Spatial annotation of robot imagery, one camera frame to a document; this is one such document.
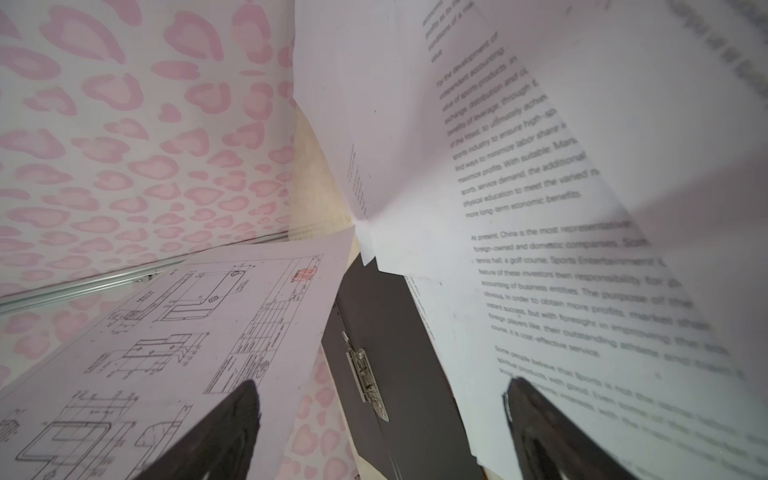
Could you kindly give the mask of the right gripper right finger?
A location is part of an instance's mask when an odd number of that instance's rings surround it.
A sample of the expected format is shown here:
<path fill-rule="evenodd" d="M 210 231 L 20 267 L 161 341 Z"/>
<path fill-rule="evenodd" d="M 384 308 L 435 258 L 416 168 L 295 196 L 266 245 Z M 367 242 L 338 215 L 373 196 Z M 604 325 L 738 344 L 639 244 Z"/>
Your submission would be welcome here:
<path fill-rule="evenodd" d="M 524 479 L 634 477 L 528 380 L 511 379 L 503 401 Z"/>

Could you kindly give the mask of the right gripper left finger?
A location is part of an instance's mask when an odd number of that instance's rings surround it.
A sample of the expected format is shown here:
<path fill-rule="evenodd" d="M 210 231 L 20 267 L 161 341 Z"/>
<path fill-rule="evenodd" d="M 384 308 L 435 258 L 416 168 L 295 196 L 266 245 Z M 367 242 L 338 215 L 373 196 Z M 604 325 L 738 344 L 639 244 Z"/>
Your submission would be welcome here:
<path fill-rule="evenodd" d="M 131 471 L 133 479 L 245 479 L 260 428 L 256 383 L 242 382 L 179 440 L 191 409 L 182 407 L 172 421 L 155 423 L 135 445 L 146 452 Z"/>

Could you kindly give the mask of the red folder black inside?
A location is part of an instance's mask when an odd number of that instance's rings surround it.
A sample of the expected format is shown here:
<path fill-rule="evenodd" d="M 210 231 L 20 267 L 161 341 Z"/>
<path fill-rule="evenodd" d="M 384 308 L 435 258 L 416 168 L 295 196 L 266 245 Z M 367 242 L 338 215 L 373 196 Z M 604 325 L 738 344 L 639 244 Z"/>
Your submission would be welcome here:
<path fill-rule="evenodd" d="M 482 479 L 447 379 L 403 277 L 355 258 L 321 342 L 363 479 Z M 366 353 L 388 417 L 347 358 Z"/>

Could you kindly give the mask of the technical drawing paper sheet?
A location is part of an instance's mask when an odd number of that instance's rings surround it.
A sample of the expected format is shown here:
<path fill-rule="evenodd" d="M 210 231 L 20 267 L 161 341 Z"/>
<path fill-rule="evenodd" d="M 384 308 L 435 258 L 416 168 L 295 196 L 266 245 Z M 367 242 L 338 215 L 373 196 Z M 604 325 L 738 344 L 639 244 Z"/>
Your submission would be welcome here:
<path fill-rule="evenodd" d="M 2 390 L 2 477 L 136 479 L 252 382 L 248 475 L 275 478 L 353 239 L 217 248 L 150 282 Z"/>

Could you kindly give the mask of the large text sheet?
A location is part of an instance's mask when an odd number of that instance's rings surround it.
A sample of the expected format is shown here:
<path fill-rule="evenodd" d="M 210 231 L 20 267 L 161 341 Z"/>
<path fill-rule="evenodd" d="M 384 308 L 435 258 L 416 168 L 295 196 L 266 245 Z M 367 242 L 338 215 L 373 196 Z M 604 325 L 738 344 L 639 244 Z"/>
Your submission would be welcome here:
<path fill-rule="evenodd" d="M 381 269 L 441 284 L 479 463 L 520 477 L 502 395 L 522 377 L 640 479 L 765 478 L 766 402 L 475 12 L 430 58 L 457 215 L 369 228 Z"/>

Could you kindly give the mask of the text paper sheet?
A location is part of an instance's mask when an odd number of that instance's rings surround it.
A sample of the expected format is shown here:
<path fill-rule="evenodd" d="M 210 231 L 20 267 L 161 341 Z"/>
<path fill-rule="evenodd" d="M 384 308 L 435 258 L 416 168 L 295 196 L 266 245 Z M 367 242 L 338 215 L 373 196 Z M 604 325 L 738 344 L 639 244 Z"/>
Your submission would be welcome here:
<path fill-rule="evenodd" d="M 357 221 L 456 217 L 439 146 L 439 78 L 471 1 L 299 1 L 296 100 Z"/>

